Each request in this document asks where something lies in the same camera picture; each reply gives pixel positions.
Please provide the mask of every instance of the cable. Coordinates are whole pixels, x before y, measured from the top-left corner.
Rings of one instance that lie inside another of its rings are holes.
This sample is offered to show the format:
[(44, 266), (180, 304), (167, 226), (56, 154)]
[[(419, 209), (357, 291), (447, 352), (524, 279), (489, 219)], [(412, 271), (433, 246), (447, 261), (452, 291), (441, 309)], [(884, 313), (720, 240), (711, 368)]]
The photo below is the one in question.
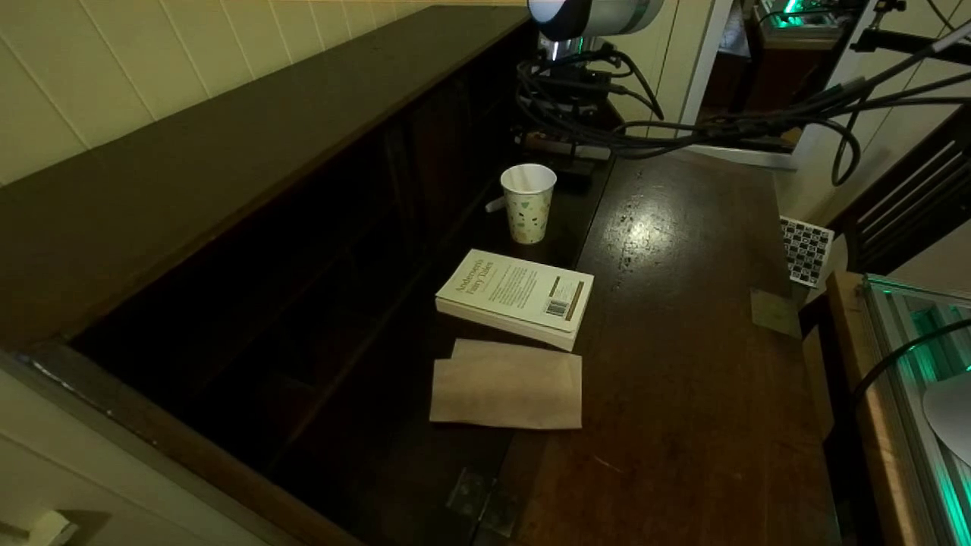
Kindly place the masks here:
[(931, 13), (942, 18), (942, 25), (943, 25), (947, 30), (956, 30), (934, 0), (928, 0), (928, 8), (931, 8)]
[[(832, 187), (847, 187), (863, 161), (863, 146), (852, 138), (852, 126), (868, 110), (892, 110), (892, 106), (956, 106), (971, 104), (971, 97), (923, 97), (960, 81), (971, 81), (971, 72), (938, 79), (920, 88), (895, 93), (873, 97), (873, 93), (895, 79), (897, 72), (923, 65), (926, 58), (949, 49), (954, 43), (961, 43), (971, 37), (971, 25), (961, 25), (960, 30), (934, 39), (928, 49), (907, 54), (905, 61), (879, 71), (871, 79), (852, 79), (843, 85), (832, 85), (788, 110), (780, 114), (724, 114), (717, 117), (711, 126), (678, 126), (665, 122), (665, 114), (658, 106), (658, 97), (653, 96), (649, 81), (638, 71), (638, 65), (616, 52), (611, 43), (600, 52), (576, 54), (571, 61), (522, 61), (517, 68), (519, 72), (519, 110), (543, 132), (579, 139), (590, 146), (606, 146), (616, 159), (657, 159), (675, 150), (685, 150), (696, 142), (705, 146), (747, 146), (763, 142), (768, 138), (780, 138), (792, 129), (818, 126), (825, 132), (835, 132), (841, 138), (841, 146), (835, 151), (832, 164)], [(616, 72), (590, 71), (585, 65), (606, 61), (616, 68)], [(625, 85), (616, 85), (616, 79), (634, 75), (639, 93), (632, 93)], [(606, 97), (632, 97), (646, 110), (642, 122), (623, 122), (619, 129), (591, 129), (583, 122), (583, 114), (597, 110), (590, 100), (606, 104)], [(675, 139), (658, 138), (634, 138), (632, 129), (663, 129), (663, 132), (680, 132)]]
[(852, 387), (852, 391), (849, 391), (849, 409), (857, 409), (857, 408), (863, 404), (866, 391), (868, 391), (885, 370), (892, 370), (905, 352), (910, 352), (914, 347), (923, 347), (923, 343), (928, 343), (928, 341), (947, 336), (947, 334), (954, 334), (954, 331), (961, 331), (961, 328), (971, 328), (971, 319), (949, 322), (949, 324), (943, 324), (943, 328), (938, 328), (938, 331), (928, 331), (928, 334), (923, 334), (923, 336), (897, 347), (897, 349), (888, 352), (885, 359), (879, 359), (879, 360)]

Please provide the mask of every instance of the wooden shelf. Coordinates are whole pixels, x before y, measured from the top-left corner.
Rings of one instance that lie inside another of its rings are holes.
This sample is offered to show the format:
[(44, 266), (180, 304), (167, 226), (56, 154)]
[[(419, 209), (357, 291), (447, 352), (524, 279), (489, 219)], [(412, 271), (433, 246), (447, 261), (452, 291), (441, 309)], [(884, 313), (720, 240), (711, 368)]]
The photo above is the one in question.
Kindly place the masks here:
[(522, 28), (425, 11), (0, 188), (0, 343), (89, 331)]
[(309, 182), (217, 243), (213, 252), (142, 291), (80, 336), (76, 347), (183, 413), (249, 343), (388, 219), (394, 219), (388, 188), (350, 187), (334, 196), (326, 182)]
[[(373, 221), (297, 306), (273, 319), (267, 341), (239, 354), (236, 374), (193, 404), (188, 421), (273, 474), (427, 272), (394, 228), (394, 216)], [(236, 432), (239, 415), (267, 432)]]
[(407, 304), (388, 336), (277, 469), (282, 487), (363, 542), (456, 542), (457, 517), (442, 503), (457, 472), (499, 472), (512, 437), (427, 424), (436, 354), (430, 291), (425, 286)]

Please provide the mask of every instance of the book cover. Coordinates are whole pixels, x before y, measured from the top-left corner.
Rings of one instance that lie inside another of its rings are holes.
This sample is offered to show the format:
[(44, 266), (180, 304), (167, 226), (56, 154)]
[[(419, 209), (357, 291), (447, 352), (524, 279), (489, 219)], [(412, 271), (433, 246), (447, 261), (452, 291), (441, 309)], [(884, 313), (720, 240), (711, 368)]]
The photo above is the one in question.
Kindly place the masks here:
[(436, 291), (441, 313), (575, 349), (596, 278), (472, 249)]

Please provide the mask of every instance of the wooden counter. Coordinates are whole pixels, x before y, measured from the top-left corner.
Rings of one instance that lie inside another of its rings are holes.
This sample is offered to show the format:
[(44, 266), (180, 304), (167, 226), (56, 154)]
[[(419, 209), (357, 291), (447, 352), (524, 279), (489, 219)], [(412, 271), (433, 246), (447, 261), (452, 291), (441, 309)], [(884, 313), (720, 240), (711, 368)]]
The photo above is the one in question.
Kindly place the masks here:
[(837, 542), (770, 182), (693, 154), (616, 164), (579, 271), (583, 432), (519, 433), (517, 542)]

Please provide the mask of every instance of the white container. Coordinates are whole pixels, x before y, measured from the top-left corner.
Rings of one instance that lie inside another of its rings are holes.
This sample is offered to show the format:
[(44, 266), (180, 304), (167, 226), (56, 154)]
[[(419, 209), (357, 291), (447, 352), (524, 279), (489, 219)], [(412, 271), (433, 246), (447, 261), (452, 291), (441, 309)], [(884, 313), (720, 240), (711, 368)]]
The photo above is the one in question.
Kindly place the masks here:
[(500, 172), (510, 233), (519, 246), (543, 243), (556, 172), (545, 164), (512, 164)]

